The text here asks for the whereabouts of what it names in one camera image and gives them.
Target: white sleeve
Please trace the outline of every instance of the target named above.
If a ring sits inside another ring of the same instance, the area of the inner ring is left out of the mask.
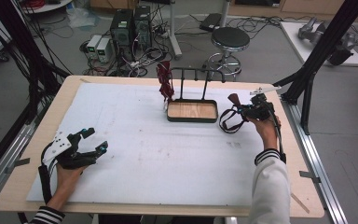
[[[286,164],[275,149],[258,154],[255,164],[249,223],[290,223],[290,184]]]

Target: human hand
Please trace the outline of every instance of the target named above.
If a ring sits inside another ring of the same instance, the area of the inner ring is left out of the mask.
[[[281,121],[279,120],[279,117],[276,116],[276,118],[278,121],[278,125],[281,126]],[[255,129],[260,134],[260,137],[263,140],[264,149],[278,149],[275,123],[271,116],[269,116],[269,118],[265,120],[257,120],[250,118],[247,119],[255,125]]]
[[[75,170],[66,170],[57,164],[57,189],[47,206],[61,211],[69,197],[75,192],[77,181],[86,168],[87,166],[83,166]]]

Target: red object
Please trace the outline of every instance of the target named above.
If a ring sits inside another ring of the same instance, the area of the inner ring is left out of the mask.
[[[27,0],[21,3],[25,9],[39,9],[45,5],[45,0]]]
[[[168,99],[168,103],[169,103],[172,101],[172,96],[175,93],[172,84],[172,73],[170,69],[170,62],[164,61],[157,65],[157,76],[158,76],[158,81],[161,84],[161,88],[159,88],[159,91],[164,96],[164,102]]]

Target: stool base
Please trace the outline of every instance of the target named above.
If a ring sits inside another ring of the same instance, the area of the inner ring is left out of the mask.
[[[231,55],[231,52],[225,51],[224,53],[215,53],[209,57],[208,61],[202,66],[210,69],[215,69],[223,72],[225,76],[233,76],[236,81],[236,75],[242,70],[241,62],[236,57]]]

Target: gray floor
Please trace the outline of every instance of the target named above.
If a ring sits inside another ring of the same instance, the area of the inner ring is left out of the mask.
[[[39,19],[45,23],[59,21],[66,17],[64,13],[63,10],[56,10],[40,15]],[[190,17],[177,20],[178,24],[187,22],[185,28],[198,26]],[[95,27],[73,30],[67,27],[67,22],[66,19],[49,25],[53,26],[55,34],[48,34],[46,39],[52,50],[74,74],[82,74],[88,67],[79,46],[89,40],[91,35],[106,32],[110,20],[98,19]],[[204,60],[216,52],[210,35],[179,35],[177,38],[183,51],[183,58],[172,61],[173,66],[201,67]],[[40,40],[36,39],[36,43],[41,46]],[[236,55],[242,62],[242,72],[237,77],[237,81],[240,82],[273,83],[293,74],[302,64],[283,31],[272,26],[264,28],[251,40],[246,51]],[[154,65],[148,67],[148,71],[146,77],[157,77]],[[0,141],[26,106],[27,88],[28,83],[12,61],[0,63]],[[323,66],[320,69],[314,80],[310,132],[347,220],[349,223],[358,223],[358,67]],[[90,222],[91,218],[84,214],[69,215],[64,221]],[[0,212],[0,223],[19,221],[16,214]],[[167,223],[167,218],[158,218],[158,223]],[[239,223],[246,223],[246,218],[240,218]],[[317,219],[293,218],[292,223],[330,221],[328,216],[324,216]]]

